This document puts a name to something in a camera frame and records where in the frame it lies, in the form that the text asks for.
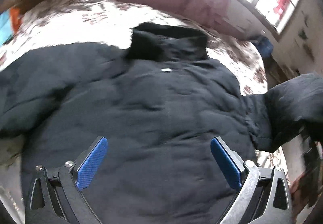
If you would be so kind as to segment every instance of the hand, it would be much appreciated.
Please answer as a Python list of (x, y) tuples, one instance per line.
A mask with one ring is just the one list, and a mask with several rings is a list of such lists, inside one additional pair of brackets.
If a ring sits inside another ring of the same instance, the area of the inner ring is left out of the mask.
[(296, 223), (296, 218), (298, 214), (303, 210), (303, 208), (308, 203), (308, 198), (302, 198), (301, 189), (299, 187), (300, 179), (304, 177), (304, 173), (301, 174), (290, 186), (290, 194), (292, 196), (292, 206), (293, 206), (293, 220)]

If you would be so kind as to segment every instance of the blue cloth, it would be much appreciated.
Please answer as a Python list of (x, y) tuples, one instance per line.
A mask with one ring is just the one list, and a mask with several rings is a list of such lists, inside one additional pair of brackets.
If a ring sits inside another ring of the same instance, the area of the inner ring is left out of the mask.
[(263, 35), (259, 35), (254, 39), (251, 39), (250, 42), (256, 47), (261, 58), (268, 58), (270, 57), (271, 53), (273, 52), (274, 46), (269, 41), (269, 39)]
[(0, 14), (0, 46), (13, 36), (9, 10)]

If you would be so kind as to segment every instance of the bedspread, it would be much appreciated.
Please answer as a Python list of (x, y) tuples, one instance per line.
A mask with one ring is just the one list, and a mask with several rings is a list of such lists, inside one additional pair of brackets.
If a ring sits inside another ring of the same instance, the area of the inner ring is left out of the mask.
[[(267, 80), (262, 59), (256, 48), (248, 41), (221, 35), (178, 15), (171, 15), (146, 5), (121, 3), (114, 0), (49, 0), (43, 1), (27, 12), (18, 33), (0, 47), (0, 71), (29, 50), (71, 44), (76, 42), (99, 42), (126, 49), (131, 44), (132, 28), (143, 22), (196, 28), (208, 35), (209, 57), (218, 59), (237, 77), (242, 95), (263, 94)], [(19, 170), (19, 152), (13, 143), (6, 143), (9, 153), (0, 156), (0, 174), (12, 168)], [(281, 147), (269, 154), (256, 151), (258, 164), (273, 168), (279, 164), (287, 174), (285, 157)], [(0, 189), (12, 202), (23, 218), (24, 206), (17, 194), (13, 194), (13, 182), (6, 185), (0, 179)]]

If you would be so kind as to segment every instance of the clamp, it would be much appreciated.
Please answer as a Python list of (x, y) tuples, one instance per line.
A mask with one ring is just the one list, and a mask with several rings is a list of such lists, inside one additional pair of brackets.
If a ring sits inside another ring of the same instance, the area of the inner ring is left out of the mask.
[[(108, 149), (98, 137), (75, 161), (62, 167), (36, 167), (26, 205), (26, 224), (102, 224), (82, 190), (91, 183)], [(220, 137), (211, 152), (231, 188), (237, 191), (218, 224), (292, 224), (292, 202), (284, 170), (243, 161)]]
[(284, 170), (243, 162), (221, 137), (211, 141), (211, 152), (229, 186), (237, 191), (219, 224), (292, 224), (292, 200)]

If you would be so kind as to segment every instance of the orange cloth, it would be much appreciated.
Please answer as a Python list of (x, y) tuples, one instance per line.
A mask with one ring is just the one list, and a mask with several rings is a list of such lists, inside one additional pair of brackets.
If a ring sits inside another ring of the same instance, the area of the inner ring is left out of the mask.
[(13, 7), (9, 10), (9, 14), (11, 19), (12, 30), (14, 31), (14, 34), (16, 34), (21, 25), (20, 10), (16, 7)]

